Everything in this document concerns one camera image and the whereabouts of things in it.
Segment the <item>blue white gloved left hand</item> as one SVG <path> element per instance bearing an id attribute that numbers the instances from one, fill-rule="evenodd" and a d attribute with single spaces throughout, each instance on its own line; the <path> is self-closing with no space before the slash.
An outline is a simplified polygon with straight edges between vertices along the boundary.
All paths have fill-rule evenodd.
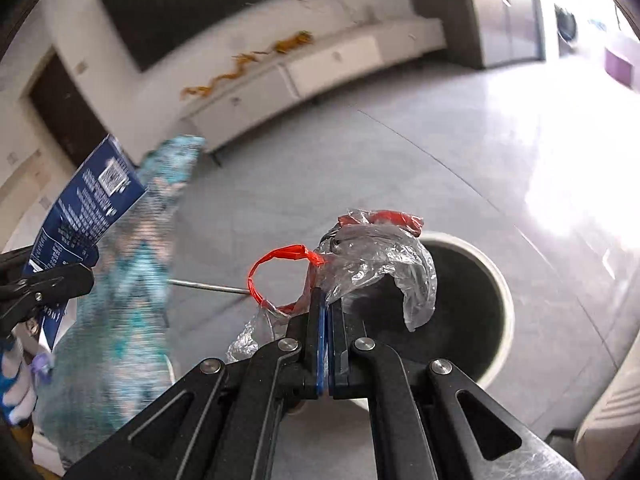
<path id="1" fill-rule="evenodd" d="M 13 427 L 27 422 L 36 406 L 32 372 L 26 364 L 21 341 L 13 335 L 1 339 L 1 415 Z"/>

